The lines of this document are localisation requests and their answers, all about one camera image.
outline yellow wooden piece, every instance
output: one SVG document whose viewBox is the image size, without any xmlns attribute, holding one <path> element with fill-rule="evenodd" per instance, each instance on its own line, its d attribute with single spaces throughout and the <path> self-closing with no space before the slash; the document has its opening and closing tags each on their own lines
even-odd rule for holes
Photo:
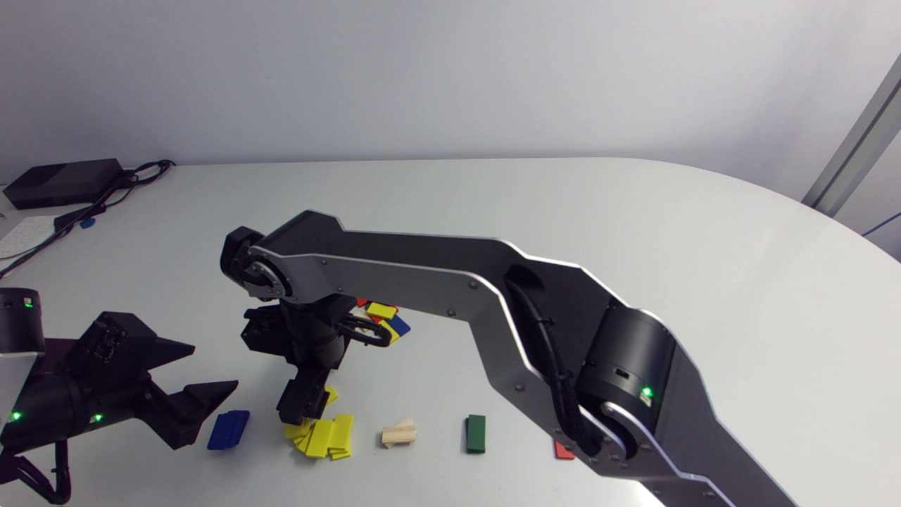
<svg viewBox="0 0 901 507">
<path fill-rule="evenodd" d="M 304 418 L 304 421 L 300 423 L 300 426 L 297 426 L 296 424 L 285 424 L 285 432 L 283 434 L 285 438 L 294 440 L 295 438 L 301 438 L 303 435 L 309 433 L 310 428 L 312 427 L 313 421 L 310 418 Z"/>
<path fill-rule="evenodd" d="M 322 419 L 313 426 L 310 445 L 306 448 L 309 457 L 325 457 L 329 452 L 329 439 L 332 437 L 333 420 Z"/>
<path fill-rule="evenodd" d="M 349 448 L 350 428 L 353 426 L 353 414 L 338 414 L 335 416 L 335 425 L 332 428 L 332 436 L 329 439 L 329 450 L 338 451 Z"/>
<path fill-rule="evenodd" d="M 312 439 L 313 431 L 307 431 L 306 435 L 303 435 L 300 438 L 294 439 L 294 445 L 297 447 L 297 450 L 306 454 L 306 450 L 310 447 L 310 440 Z"/>
<path fill-rule="evenodd" d="M 328 399 L 328 401 L 325 402 L 325 405 L 326 405 L 326 406 L 331 405 L 331 404 L 332 404 L 332 401 L 335 401 L 335 400 L 338 399 L 338 392 L 335 391 L 335 388 L 334 388 L 333 386 L 331 386 L 331 385 L 326 385 L 326 386 L 325 386 L 325 392 L 328 392 L 328 393 L 329 393 L 329 399 Z"/>
<path fill-rule="evenodd" d="M 351 457 L 353 453 L 350 451 L 350 444 L 348 444 L 347 448 L 344 450 L 333 450 L 332 451 L 332 461 L 338 461 L 339 459 L 344 459 L 345 457 Z"/>
<path fill-rule="evenodd" d="M 381 327 L 384 327 L 385 329 L 387 329 L 388 331 L 391 332 L 391 343 L 395 343 L 395 341 L 397 341 L 397 339 L 400 337 L 400 335 L 397 334 L 397 331 L 395 331 L 393 327 L 391 327 L 391 326 L 388 325 L 388 321 L 387 321 L 387 320 L 382 320 L 382 321 L 379 322 L 378 324 L 379 324 Z"/>
<path fill-rule="evenodd" d="M 370 315 L 374 315 L 376 317 L 382 317 L 385 320 L 391 320 L 397 313 L 397 309 L 394 307 L 389 307 L 388 305 L 372 302 L 369 303 L 369 306 L 366 307 L 366 313 L 369 313 Z"/>
</svg>

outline black cable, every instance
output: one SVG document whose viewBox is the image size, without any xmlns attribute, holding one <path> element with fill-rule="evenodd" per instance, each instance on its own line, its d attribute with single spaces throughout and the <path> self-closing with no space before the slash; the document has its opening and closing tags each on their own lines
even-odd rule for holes
<svg viewBox="0 0 901 507">
<path fill-rule="evenodd" d="M 57 478 L 57 487 L 54 490 L 50 479 L 44 475 L 37 466 L 28 461 L 27 457 L 16 456 L 16 476 L 25 485 L 32 488 L 47 502 L 62 505 L 68 502 L 72 496 L 72 479 L 68 473 L 68 440 L 56 442 L 56 468 L 52 472 Z"/>
<path fill-rule="evenodd" d="M 563 433 L 576 441 L 579 448 L 589 456 L 594 456 L 601 451 L 601 446 L 593 438 L 588 435 L 585 427 L 585 421 L 582 419 L 578 410 L 578 399 L 576 398 L 576 390 L 573 388 L 569 379 L 572 378 L 572 372 L 566 369 L 563 364 L 563 358 L 560 350 L 557 348 L 557 341 L 551 334 L 550 327 L 552 320 L 546 319 L 532 302 L 532 298 L 525 293 L 519 285 L 507 280 L 507 288 L 510 293 L 529 311 L 531 320 L 538 324 L 538 329 L 542 334 L 542 343 L 548 354 L 548 366 L 550 367 L 550 375 L 548 382 L 551 386 L 551 397 L 554 405 L 554 412 L 557 415 L 557 422 Z"/>
<path fill-rule="evenodd" d="M 879 224 L 878 226 L 875 226 L 875 227 L 873 227 L 872 229 L 870 229 L 869 231 L 863 233 L 862 236 L 866 237 L 869 233 L 874 233 L 874 232 L 876 232 L 877 229 L 879 229 L 880 227 L 884 226 L 884 225 L 887 224 L 888 222 L 891 222 L 892 220 L 894 220 L 894 219 L 896 219 L 896 218 L 898 218 L 898 217 L 901 217 L 901 211 L 899 211 L 898 213 L 894 214 L 893 216 L 887 218 L 886 220 L 883 220 L 881 224 Z"/>
<path fill-rule="evenodd" d="M 61 237 L 67 235 L 69 233 L 69 231 L 72 230 L 72 227 L 74 227 L 75 224 L 77 224 L 78 222 L 81 222 L 82 220 L 85 220 L 89 217 L 92 217 L 93 215 L 96 215 L 99 212 L 98 210 L 105 210 L 109 206 L 115 206 L 115 205 L 121 203 L 122 201 L 125 200 L 125 198 L 127 198 L 129 196 L 129 194 L 131 194 L 132 190 L 134 190 L 135 188 L 137 188 L 139 186 L 149 185 L 153 181 L 158 180 L 163 174 L 165 174 L 174 165 L 176 165 L 176 164 L 173 161 L 171 161 L 169 159 L 163 159 L 161 161 L 147 162 L 132 171 L 125 171 L 123 178 L 120 178 L 113 185 L 111 185 L 110 189 L 108 189 L 106 192 L 104 192 L 104 194 L 97 201 L 95 201 L 93 204 L 91 204 L 88 207 L 84 207 L 84 208 L 80 209 L 79 210 L 80 213 L 79 213 L 79 211 L 69 213 L 69 215 L 76 214 L 75 218 L 73 218 L 72 220 L 67 222 L 64 226 L 58 227 L 56 232 L 54 232 L 52 235 L 50 235 L 50 237 L 48 237 L 47 239 L 42 241 L 40 244 L 38 244 L 38 245 L 34 246 L 33 248 L 30 248 L 24 252 L 20 252 L 20 253 L 17 253 L 16 255 L 12 255 L 9 257 L 5 257 L 4 259 L 0 259 L 0 260 L 8 260 L 10 258 L 18 257 L 13 263 L 6 266 L 4 269 L 0 270 L 0 280 L 2 280 L 7 274 L 9 274 L 9 272 L 14 270 L 15 268 L 28 262 L 29 259 L 31 259 L 33 256 L 40 253 L 44 248 L 47 248 L 48 246 L 50 246 L 51 244 L 53 244 L 54 242 L 59 240 Z M 144 179 L 139 178 L 139 176 L 138 176 L 139 172 L 146 171 L 147 169 L 150 169 L 152 167 L 159 167 L 159 170 L 156 173 L 154 173 L 152 176 L 149 176 Z M 111 205 L 106 205 L 105 204 L 106 200 L 109 199 L 117 190 L 120 190 L 120 189 L 128 189 L 128 191 L 126 191 L 125 195 L 123 195 L 121 198 L 117 199 Z"/>
</svg>

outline white table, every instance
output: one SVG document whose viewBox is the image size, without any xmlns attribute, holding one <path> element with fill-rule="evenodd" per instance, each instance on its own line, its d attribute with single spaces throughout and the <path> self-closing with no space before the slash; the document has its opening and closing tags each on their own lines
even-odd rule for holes
<svg viewBox="0 0 901 507">
<path fill-rule="evenodd" d="M 169 450 L 132 420 L 70 443 L 71 505 L 651 506 L 638 484 L 557 461 L 550 439 L 488 386 L 466 324 L 406 310 L 388 350 L 352 345 L 325 412 L 356 415 L 354 456 L 307 459 L 275 411 L 294 369 L 239 338 L 259 304 L 220 272 L 226 234 L 304 209 L 349 229 L 503 237 L 582 264 L 672 329 L 720 419 L 801 505 L 897 505 L 901 266 L 800 204 L 712 172 L 624 159 L 380 161 L 178 167 L 14 272 L 41 292 L 47 336 L 136 313 L 197 345 L 154 371 L 169 392 L 237 378 L 241 444 Z M 461 450 L 487 415 L 487 453 Z M 377 445 L 414 419 L 409 448 Z M 52 467 L 44 448 L 29 454 Z M 42 505 L 19 484 L 4 507 Z"/>
</svg>

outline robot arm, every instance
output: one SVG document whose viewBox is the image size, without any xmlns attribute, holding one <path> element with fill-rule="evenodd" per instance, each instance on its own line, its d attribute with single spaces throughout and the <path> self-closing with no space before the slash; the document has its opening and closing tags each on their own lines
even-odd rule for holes
<svg viewBox="0 0 901 507">
<path fill-rule="evenodd" d="M 579 266 L 493 239 L 345 231 L 305 211 L 270 235 L 237 229 L 221 267 L 278 300 L 248 311 L 242 337 L 297 365 L 285 422 L 321 415 L 325 378 L 359 338 L 350 296 L 389 301 L 469 322 L 491 385 L 599 475 L 670 507 L 795 505 L 716 419 L 667 328 Z"/>
</svg>

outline colored block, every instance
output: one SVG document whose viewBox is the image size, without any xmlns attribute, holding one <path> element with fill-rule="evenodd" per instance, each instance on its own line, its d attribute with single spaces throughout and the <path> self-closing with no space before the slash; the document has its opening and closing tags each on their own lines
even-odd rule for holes
<svg viewBox="0 0 901 507">
<path fill-rule="evenodd" d="M 485 416 L 469 414 L 466 418 L 466 452 L 469 454 L 485 452 Z"/>
<path fill-rule="evenodd" d="M 313 420 L 310 418 L 304 418 L 304 421 L 300 423 L 300 426 L 297 426 L 295 424 L 285 424 L 285 431 L 283 434 L 285 438 L 294 440 L 295 438 L 301 438 L 303 435 L 309 433 L 312 427 Z"/>
<path fill-rule="evenodd" d="M 213 433 L 206 448 L 210 450 L 222 450 L 237 446 L 241 442 L 241 435 L 250 418 L 248 410 L 230 410 L 216 416 Z"/>
<path fill-rule="evenodd" d="M 333 420 L 321 419 L 313 426 L 313 436 L 306 448 L 309 457 L 325 457 L 329 453 L 329 439 L 332 437 Z"/>
<path fill-rule="evenodd" d="M 388 321 L 388 325 L 394 329 L 399 336 L 403 336 L 410 332 L 410 326 L 399 315 L 395 314 L 394 318 Z"/>
<path fill-rule="evenodd" d="M 344 459 L 345 457 L 351 457 L 353 453 L 350 451 L 350 446 L 347 446 L 344 450 L 333 450 L 332 451 L 332 461 L 338 461 L 339 459 Z"/>
<path fill-rule="evenodd" d="M 301 438 L 294 439 L 294 445 L 297 447 L 297 450 L 306 454 L 306 450 L 310 447 L 310 440 L 313 437 L 313 431 L 307 431 L 306 435 L 303 435 Z"/>
<path fill-rule="evenodd" d="M 350 428 L 353 427 L 353 414 L 338 414 L 329 439 L 329 449 L 345 450 L 350 445 Z"/>
<path fill-rule="evenodd" d="M 391 332 L 391 343 L 395 343 L 395 341 L 397 341 L 397 339 L 400 337 L 400 335 L 397 334 L 397 331 L 389 326 L 385 320 L 380 320 L 378 324 Z"/>
<path fill-rule="evenodd" d="M 576 455 L 569 452 L 563 444 L 554 440 L 554 454 L 557 455 L 557 459 L 576 459 Z"/>
<path fill-rule="evenodd" d="M 335 401 L 338 399 L 338 392 L 335 391 L 335 388 L 332 387 L 331 385 L 325 386 L 325 392 L 329 393 L 329 399 L 328 399 L 328 401 L 325 402 L 326 406 L 332 404 L 332 401 Z"/>
<path fill-rule="evenodd" d="M 374 317 L 381 317 L 390 320 L 394 318 L 394 315 L 397 313 L 397 308 L 389 307 L 388 305 L 383 305 L 381 303 L 371 302 L 369 303 L 369 306 L 366 307 L 366 312 Z"/>
</svg>

